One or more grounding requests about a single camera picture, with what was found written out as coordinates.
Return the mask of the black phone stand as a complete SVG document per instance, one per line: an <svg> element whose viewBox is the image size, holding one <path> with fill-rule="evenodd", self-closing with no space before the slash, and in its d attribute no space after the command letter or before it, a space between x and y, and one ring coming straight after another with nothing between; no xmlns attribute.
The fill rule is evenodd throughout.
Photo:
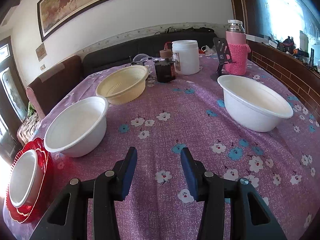
<svg viewBox="0 0 320 240"><path fill-rule="evenodd" d="M214 46L216 48L217 57L219 61L219 65L217 71L210 76L213 81L217 81L217 79L223 75L222 69L225 64L232 63L231 52L225 38L213 38Z"/></svg>

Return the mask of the wooden glass door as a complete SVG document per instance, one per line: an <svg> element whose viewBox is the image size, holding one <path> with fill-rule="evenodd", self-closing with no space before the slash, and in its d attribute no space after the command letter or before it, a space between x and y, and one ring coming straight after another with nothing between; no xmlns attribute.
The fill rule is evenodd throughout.
<svg viewBox="0 0 320 240"><path fill-rule="evenodd" d="M11 37L1 38L1 157L12 164L22 143L18 129L27 117L28 99L17 70Z"/></svg>

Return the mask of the black sofa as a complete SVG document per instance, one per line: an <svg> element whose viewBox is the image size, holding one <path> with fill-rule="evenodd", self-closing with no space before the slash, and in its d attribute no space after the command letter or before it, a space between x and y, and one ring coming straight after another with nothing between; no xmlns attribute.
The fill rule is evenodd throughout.
<svg viewBox="0 0 320 240"><path fill-rule="evenodd" d="M159 57L159 52L164 49L167 42L179 40L195 40L199 48L212 47L216 33L206 28L187 29L173 33L162 33L120 43L111 47L87 54L83 61L84 77L112 67L132 62L138 54L146 54L151 57Z"/></svg>

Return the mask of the dark bottle with cork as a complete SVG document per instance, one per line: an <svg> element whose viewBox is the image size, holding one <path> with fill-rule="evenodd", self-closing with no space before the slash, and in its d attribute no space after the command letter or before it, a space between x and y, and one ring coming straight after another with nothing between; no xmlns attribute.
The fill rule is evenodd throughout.
<svg viewBox="0 0 320 240"><path fill-rule="evenodd" d="M172 58L172 51L164 49L160 52L160 59L154 61L157 81L160 83L169 83L176 79L175 61Z"/></svg>

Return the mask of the patterned blanket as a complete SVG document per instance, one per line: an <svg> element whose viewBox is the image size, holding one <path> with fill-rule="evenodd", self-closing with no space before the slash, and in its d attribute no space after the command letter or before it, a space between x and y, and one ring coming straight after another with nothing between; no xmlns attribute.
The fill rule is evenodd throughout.
<svg viewBox="0 0 320 240"><path fill-rule="evenodd" d="M41 119L36 112L26 117L17 131L17 139L22 146L31 140L35 132L39 129L40 124Z"/></svg>

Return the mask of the black round motor device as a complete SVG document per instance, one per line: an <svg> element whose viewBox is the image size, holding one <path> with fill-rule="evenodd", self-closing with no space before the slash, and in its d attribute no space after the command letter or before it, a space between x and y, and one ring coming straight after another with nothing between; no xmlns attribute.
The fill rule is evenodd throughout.
<svg viewBox="0 0 320 240"><path fill-rule="evenodd" d="M147 54L138 54L133 59L130 59L130 62L127 63L125 66L126 67L134 66L134 65L142 65L142 66L144 66L146 61L149 61L151 59L152 59L152 57L150 57Z"/></svg>

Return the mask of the white plastic jar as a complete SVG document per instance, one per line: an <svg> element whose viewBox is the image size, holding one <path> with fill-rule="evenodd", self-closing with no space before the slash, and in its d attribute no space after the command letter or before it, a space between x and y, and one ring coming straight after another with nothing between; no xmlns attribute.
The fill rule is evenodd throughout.
<svg viewBox="0 0 320 240"><path fill-rule="evenodd" d="M195 40L172 42L175 71L181 75L193 75L200 71L199 46Z"/></svg>

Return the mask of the large white foam bowl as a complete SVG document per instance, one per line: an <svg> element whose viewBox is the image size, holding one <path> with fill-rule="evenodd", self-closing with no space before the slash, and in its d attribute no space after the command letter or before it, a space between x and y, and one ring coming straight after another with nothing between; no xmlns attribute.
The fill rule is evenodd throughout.
<svg viewBox="0 0 320 240"><path fill-rule="evenodd" d="M51 153L60 152L78 158L93 151L106 133L108 101L92 96L69 106L50 124L44 146Z"/></svg>

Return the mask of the clear plastic bag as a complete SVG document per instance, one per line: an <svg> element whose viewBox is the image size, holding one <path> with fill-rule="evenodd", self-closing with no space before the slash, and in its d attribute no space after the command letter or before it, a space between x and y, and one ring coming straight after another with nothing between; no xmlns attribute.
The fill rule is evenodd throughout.
<svg viewBox="0 0 320 240"><path fill-rule="evenodd" d="M217 54L215 46L213 46L212 48L210 48L209 46L202 46L200 49L200 52L204 55L207 55L207 56Z"/></svg>

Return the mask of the green cloth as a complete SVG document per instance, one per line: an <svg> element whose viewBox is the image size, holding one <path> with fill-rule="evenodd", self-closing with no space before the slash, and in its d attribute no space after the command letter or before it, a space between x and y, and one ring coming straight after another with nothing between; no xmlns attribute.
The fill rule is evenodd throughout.
<svg viewBox="0 0 320 240"><path fill-rule="evenodd" d="M28 111L27 111L27 117L32 116L36 112L35 107L31 102L28 102Z"/></svg>

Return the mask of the wooden brick-pattern cabinet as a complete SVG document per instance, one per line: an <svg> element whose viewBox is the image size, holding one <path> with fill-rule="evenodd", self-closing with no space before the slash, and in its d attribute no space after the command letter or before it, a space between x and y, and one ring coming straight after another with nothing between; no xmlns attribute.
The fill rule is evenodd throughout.
<svg viewBox="0 0 320 240"><path fill-rule="evenodd" d="M247 41L248 59L284 84L319 121L319 74L294 57L262 43Z"/></svg>

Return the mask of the purple floral tablecloth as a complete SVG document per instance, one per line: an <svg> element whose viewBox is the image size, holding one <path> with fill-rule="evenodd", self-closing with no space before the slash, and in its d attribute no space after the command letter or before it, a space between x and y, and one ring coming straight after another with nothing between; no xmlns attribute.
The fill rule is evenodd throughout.
<svg viewBox="0 0 320 240"><path fill-rule="evenodd" d="M293 110L267 133L238 125L227 113L223 90L211 80L215 57L200 56L201 70L170 83L146 80L141 96L107 111L104 139L80 158L52 154L51 203L70 179L95 178L129 147L138 163L129 195L116 203L122 239L195 239L202 204L185 182L180 151L225 179L247 178L276 216L288 239L311 228L319 210L319 118L287 85L248 62L247 76L279 93Z"/></svg>

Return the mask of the cream plastic colander bowl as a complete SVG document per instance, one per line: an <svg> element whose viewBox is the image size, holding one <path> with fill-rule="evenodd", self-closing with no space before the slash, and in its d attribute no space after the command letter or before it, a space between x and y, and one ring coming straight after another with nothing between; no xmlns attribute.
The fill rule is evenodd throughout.
<svg viewBox="0 0 320 240"><path fill-rule="evenodd" d="M122 105L138 98L145 90L149 70L146 66L135 65L121 68L104 78L95 93L112 105Z"/></svg>

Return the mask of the pink knit-sleeved thermos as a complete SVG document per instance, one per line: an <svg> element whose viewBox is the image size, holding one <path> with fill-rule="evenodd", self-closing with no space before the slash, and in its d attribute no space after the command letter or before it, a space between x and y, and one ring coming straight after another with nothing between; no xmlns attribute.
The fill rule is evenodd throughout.
<svg viewBox="0 0 320 240"><path fill-rule="evenodd" d="M231 52L232 63L225 65L228 74L244 76L247 68L247 56L251 52L246 42L246 33L240 20L228 20L226 40Z"/></svg>

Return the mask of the small wall plaque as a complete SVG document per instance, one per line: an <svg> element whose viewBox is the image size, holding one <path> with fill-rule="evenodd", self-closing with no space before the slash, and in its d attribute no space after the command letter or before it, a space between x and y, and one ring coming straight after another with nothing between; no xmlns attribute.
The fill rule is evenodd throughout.
<svg viewBox="0 0 320 240"><path fill-rule="evenodd" d="M36 48L36 56L38 58L38 61L42 61L46 56L47 56L47 52L46 52L46 48L44 43L41 43L37 48Z"/></svg>

